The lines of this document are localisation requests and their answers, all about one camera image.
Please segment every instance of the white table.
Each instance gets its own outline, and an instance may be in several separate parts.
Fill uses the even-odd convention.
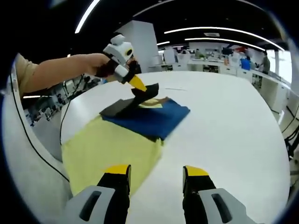
[[[278,124],[254,87],[242,78],[205,72],[140,77],[145,84],[158,82],[159,97],[171,97],[191,112],[167,138],[162,158],[131,198],[128,223],[185,223],[184,165],[205,169],[216,187],[246,206],[254,221],[273,221],[286,205],[290,170]],[[118,82],[78,96],[64,119],[62,141],[105,107],[132,96],[129,85]]]

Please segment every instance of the yellow towel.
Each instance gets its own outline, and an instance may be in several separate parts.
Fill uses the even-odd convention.
[[[90,185],[97,185],[104,170],[117,164],[132,166],[132,195],[160,155],[160,140],[152,142],[126,128],[103,121],[101,116],[62,145],[63,164],[70,178],[73,195]]]

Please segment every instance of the black fabric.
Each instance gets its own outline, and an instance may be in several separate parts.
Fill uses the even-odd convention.
[[[133,99],[118,100],[109,107],[106,107],[100,112],[101,115],[107,117],[125,117],[130,114],[130,111],[139,106],[146,100],[152,99],[159,93],[159,84],[147,85],[147,90],[144,92],[139,89],[132,89],[132,93],[135,95]]]

